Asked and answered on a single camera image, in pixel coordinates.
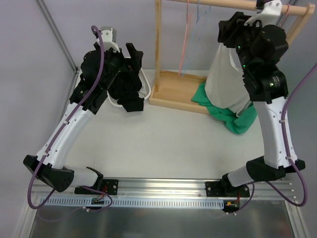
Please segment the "cream tank top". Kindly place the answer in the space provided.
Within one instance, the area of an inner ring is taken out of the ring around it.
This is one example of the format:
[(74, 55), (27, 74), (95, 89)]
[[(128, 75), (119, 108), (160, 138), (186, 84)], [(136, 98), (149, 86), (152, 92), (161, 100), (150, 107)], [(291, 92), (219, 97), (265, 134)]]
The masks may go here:
[(213, 58), (205, 83), (205, 93), (214, 106), (229, 109), (237, 117), (240, 117), (251, 103), (244, 86), (243, 72), (236, 66), (231, 49), (222, 43)]

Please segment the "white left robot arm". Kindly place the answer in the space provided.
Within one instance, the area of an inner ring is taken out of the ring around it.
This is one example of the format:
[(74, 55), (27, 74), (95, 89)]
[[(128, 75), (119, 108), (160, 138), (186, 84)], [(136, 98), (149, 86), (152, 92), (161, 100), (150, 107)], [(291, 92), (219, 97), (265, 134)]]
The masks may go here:
[(91, 168), (75, 171), (65, 167), (68, 153), (86, 124), (95, 116), (108, 97), (108, 90), (120, 76), (134, 78), (142, 67), (143, 52), (132, 43), (126, 47), (130, 54), (125, 58), (121, 51), (113, 48), (102, 51), (97, 44), (95, 50), (84, 56), (80, 81), (70, 96), (66, 113), (50, 141), (35, 155), (27, 155), (24, 166), (54, 191), (63, 192), (70, 186), (86, 186), (92, 194), (103, 189), (101, 174)]

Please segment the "pink wire hanger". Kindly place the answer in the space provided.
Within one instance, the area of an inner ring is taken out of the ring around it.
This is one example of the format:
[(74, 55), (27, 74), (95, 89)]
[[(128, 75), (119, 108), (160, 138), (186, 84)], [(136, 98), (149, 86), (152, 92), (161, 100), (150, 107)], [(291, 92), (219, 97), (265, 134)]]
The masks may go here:
[(181, 60), (180, 60), (180, 65), (178, 70), (178, 77), (181, 75), (181, 70), (184, 64), (188, 32), (189, 32), (191, 21), (192, 21), (192, 12), (189, 10), (189, 0), (186, 0), (186, 27), (185, 27), (185, 34), (184, 34), (184, 40), (183, 40), (182, 55), (181, 55)]

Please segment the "blue wire hanger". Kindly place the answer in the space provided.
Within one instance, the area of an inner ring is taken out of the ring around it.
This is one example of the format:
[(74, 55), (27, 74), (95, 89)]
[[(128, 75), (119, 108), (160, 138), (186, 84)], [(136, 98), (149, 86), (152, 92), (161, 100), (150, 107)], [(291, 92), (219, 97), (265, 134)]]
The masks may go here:
[(185, 57), (185, 61), (181, 68), (181, 76), (185, 74), (190, 74), (194, 67), (196, 66), (196, 61), (201, 50), (199, 50), (199, 43), (203, 38), (203, 33), (205, 31), (206, 25), (209, 22), (211, 7), (210, 6), (201, 6), (201, 1), (199, 0), (196, 5), (196, 21), (193, 25), (192, 33), (190, 36), (190, 41)]

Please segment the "black tank top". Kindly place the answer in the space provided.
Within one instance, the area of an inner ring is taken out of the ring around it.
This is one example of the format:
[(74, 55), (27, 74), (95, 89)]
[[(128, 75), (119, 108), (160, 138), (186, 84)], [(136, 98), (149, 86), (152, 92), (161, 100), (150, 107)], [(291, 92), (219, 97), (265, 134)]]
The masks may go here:
[(144, 110), (144, 99), (139, 96), (141, 88), (142, 82), (138, 73), (120, 72), (108, 92), (127, 112), (141, 112)]

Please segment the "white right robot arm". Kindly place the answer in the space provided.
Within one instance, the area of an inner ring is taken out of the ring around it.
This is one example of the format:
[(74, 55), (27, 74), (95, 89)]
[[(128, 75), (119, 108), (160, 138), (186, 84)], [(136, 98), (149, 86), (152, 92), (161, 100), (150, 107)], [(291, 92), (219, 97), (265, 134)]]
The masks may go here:
[(276, 66), (289, 48), (285, 31), (262, 20), (250, 20), (238, 11), (220, 21), (218, 42), (236, 50), (244, 86), (260, 121), (264, 155), (222, 176), (216, 188), (226, 196), (233, 196), (248, 183), (275, 181), (306, 167), (291, 149), (285, 109), (287, 80)]

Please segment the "white tank top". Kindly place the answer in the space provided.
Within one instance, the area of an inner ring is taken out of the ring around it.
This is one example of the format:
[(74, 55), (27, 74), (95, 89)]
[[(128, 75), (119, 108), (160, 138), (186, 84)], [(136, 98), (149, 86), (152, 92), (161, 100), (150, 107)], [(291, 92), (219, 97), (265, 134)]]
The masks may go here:
[(145, 87), (142, 87), (139, 91), (138, 91), (138, 95), (140, 98), (143, 98), (144, 100), (148, 99), (149, 95), (151, 94), (151, 92), (149, 90), (147, 90)]

